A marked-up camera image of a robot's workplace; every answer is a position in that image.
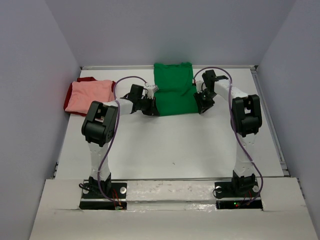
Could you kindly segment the green t shirt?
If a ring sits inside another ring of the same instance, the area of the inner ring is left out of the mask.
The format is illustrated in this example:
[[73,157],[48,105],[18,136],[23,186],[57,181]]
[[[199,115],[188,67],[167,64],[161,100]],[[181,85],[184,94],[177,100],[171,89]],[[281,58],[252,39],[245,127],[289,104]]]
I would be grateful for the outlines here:
[[161,117],[196,114],[198,107],[194,98],[197,92],[193,84],[193,66],[190,62],[153,65],[156,106]]

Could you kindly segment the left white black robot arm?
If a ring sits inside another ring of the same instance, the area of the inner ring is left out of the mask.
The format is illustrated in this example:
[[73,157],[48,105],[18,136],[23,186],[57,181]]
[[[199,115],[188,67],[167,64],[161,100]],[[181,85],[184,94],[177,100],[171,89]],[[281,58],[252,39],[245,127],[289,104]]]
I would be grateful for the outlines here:
[[112,191],[111,171],[108,155],[115,140],[120,116],[141,111],[146,116],[159,116],[155,93],[157,85],[133,84],[124,97],[110,102],[93,101],[81,127],[81,133],[88,143],[91,172],[88,184],[79,186],[101,198],[109,199]]

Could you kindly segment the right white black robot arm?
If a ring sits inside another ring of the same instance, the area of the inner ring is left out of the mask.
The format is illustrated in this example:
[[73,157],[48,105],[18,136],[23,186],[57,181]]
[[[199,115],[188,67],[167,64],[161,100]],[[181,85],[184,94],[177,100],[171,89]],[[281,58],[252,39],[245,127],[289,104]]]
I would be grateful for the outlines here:
[[201,80],[194,80],[194,93],[198,113],[203,114],[213,107],[214,97],[220,96],[228,103],[230,126],[236,139],[235,166],[229,181],[215,183],[213,196],[217,199],[259,197],[263,183],[257,182],[262,174],[254,163],[252,152],[257,133],[262,126],[260,97],[247,94],[233,85],[228,72],[217,75],[216,67],[205,67],[198,72]]

